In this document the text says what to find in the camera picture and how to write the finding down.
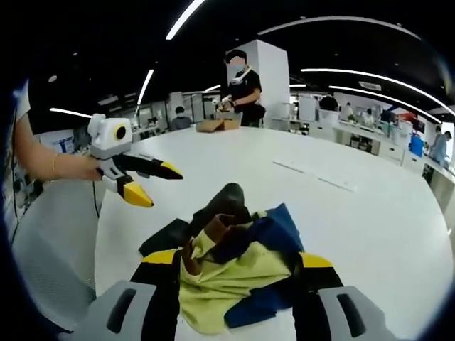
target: cardboard box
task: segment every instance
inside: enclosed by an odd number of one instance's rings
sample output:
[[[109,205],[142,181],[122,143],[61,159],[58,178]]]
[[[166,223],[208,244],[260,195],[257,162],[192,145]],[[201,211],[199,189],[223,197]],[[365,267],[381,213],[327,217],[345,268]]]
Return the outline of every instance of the cardboard box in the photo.
[[[196,131],[200,133],[213,133],[214,131],[238,129],[239,126],[239,119],[207,119],[196,125]]]

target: black t-shirt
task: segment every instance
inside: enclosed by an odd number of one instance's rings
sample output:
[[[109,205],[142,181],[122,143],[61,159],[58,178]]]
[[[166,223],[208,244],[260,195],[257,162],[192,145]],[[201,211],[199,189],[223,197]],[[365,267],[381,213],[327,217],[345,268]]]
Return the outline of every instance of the black t-shirt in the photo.
[[[240,77],[242,72],[236,74],[235,77]],[[240,84],[229,84],[227,91],[232,96],[232,100],[235,101],[246,96],[250,96],[255,89],[262,91],[261,80],[259,75],[254,71],[249,71],[243,78]],[[235,107],[235,112],[247,112],[249,109],[253,108],[255,103],[248,103],[244,105],[237,105]]]

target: yellow cloth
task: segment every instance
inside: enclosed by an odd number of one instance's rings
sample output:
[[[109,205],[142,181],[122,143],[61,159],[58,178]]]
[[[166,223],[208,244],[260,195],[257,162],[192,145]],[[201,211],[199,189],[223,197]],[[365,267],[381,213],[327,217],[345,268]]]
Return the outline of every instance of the yellow cloth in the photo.
[[[196,331],[214,335],[225,328],[224,315],[250,290],[263,288],[291,275],[278,252],[253,242],[239,258],[217,264],[203,257],[215,246],[204,231],[192,241],[192,259],[198,259],[202,271],[189,274],[181,262],[180,307],[183,317]]]

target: black sleeve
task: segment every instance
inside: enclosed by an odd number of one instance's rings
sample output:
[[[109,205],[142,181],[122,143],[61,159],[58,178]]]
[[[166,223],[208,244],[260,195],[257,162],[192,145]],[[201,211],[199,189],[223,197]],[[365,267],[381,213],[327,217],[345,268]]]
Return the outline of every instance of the black sleeve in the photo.
[[[261,79],[259,78],[259,75],[255,71],[251,70],[248,76],[248,86],[252,89],[259,89],[262,92]]]

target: white pillar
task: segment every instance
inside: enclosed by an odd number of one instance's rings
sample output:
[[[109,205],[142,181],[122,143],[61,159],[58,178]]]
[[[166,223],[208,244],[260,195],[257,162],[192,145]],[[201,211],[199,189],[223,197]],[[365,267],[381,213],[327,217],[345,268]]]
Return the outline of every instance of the white pillar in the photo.
[[[183,95],[181,92],[172,92],[169,94],[169,104],[171,107],[171,112],[168,112],[169,121],[172,122],[176,118],[176,109],[177,107],[184,107],[183,105]]]
[[[273,121],[272,117],[285,117],[287,115],[291,92],[289,90],[289,64],[287,52],[281,48],[254,40],[237,48],[246,52],[252,69],[261,79],[262,94],[260,103],[267,110],[264,126],[278,129],[281,122]],[[227,72],[228,81],[234,75]]]

